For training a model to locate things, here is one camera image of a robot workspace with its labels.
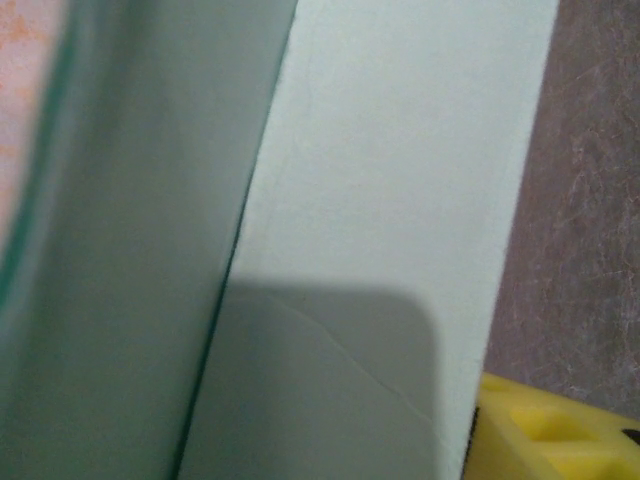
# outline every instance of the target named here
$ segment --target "yellow plastic object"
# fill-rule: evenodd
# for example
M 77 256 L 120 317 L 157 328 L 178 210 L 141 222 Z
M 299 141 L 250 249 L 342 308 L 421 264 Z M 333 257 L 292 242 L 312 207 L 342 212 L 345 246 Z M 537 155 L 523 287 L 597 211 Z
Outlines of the yellow plastic object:
M 485 373 L 464 479 L 640 480 L 639 442 L 640 422 Z

